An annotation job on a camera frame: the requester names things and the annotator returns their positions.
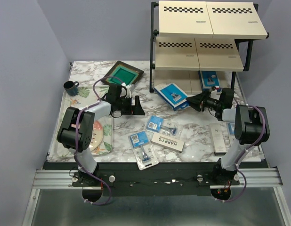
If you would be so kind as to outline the blue Harry's razor box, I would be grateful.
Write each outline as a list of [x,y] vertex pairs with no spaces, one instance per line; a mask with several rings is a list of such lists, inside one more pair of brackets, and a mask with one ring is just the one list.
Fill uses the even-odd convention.
[[159,84],[154,92],[161,97],[173,111],[184,110],[189,106],[187,94],[174,83]]
[[212,87],[220,88],[220,80],[216,71],[199,71],[198,74],[202,91]]

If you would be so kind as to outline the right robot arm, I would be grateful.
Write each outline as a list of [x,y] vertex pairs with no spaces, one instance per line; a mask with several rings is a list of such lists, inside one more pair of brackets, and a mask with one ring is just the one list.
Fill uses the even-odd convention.
[[234,98],[232,89],[223,88],[218,100],[210,96],[211,91],[205,90],[198,95],[187,97],[186,100],[196,111],[213,110],[218,121],[234,124],[235,141],[227,153],[219,158],[209,174],[212,181],[220,185],[234,179],[248,151],[268,141],[270,129],[264,107],[237,105],[236,108],[232,108]]

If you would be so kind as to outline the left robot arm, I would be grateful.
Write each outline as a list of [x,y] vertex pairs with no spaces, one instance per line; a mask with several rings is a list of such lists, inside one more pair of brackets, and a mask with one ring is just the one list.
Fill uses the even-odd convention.
[[145,115],[138,95],[132,96],[131,87],[125,84],[111,84],[108,92],[97,101],[81,109],[68,107],[63,116],[57,141],[74,154],[83,181],[94,186],[99,182],[97,162],[92,157],[90,143],[94,122],[114,113],[123,115]]

